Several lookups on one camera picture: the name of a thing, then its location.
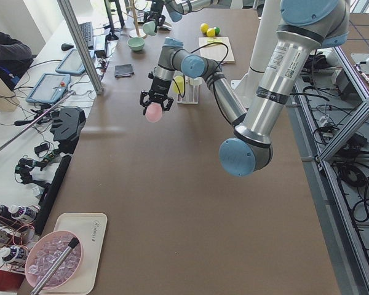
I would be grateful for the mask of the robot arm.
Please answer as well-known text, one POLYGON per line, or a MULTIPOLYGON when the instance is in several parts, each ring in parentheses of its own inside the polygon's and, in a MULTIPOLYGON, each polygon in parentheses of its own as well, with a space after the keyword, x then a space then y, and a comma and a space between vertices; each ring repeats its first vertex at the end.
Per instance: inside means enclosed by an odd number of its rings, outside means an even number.
POLYGON ((265 1, 250 68, 237 88, 218 61, 167 37, 149 75, 151 88, 140 95, 143 113, 170 109, 168 92, 176 72, 200 77, 234 129, 234 137, 220 146, 222 167, 234 176, 260 170, 272 159, 271 131, 309 54, 345 43, 349 14, 349 1, 265 1))
POLYGON ((144 23, 150 21, 160 22, 165 20, 163 15, 163 9, 166 8, 171 21, 178 22, 182 19, 183 15, 191 12, 196 12, 204 7, 211 6, 213 4, 218 4, 218 1, 209 0, 194 0, 194 1, 174 1, 174 0, 157 0, 151 1, 151 7, 148 12, 144 14, 144 23))

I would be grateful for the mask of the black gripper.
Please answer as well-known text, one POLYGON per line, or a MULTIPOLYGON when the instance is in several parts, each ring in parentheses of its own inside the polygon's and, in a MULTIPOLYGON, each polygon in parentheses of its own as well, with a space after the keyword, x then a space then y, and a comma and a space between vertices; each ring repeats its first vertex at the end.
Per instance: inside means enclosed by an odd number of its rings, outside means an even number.
POLYGON ((164 1, 152 1, 149 11, 144 13, 144 22, 150 22, 152 20, 156 22, 164 22, 165 16, 162 13, 164 8, 164 1))
POLYGON ((169 111, 173 104, 173 99, 168 96, 172 81, 165 80, 154 76, 149 91, 141 91, 140 105, 143 107, 143 115, 146 114, 147 108, 151 103, 162 105, 164 112, 169 111))

